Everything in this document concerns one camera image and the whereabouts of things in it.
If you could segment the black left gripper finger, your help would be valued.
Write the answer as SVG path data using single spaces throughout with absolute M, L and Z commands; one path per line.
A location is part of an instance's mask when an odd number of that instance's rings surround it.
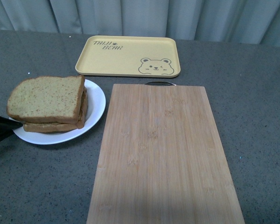
M 0 141 L 12 135 L 15 129 L 18 129 L 22 126 L 23 124 L 21 122 L 0 116 Z

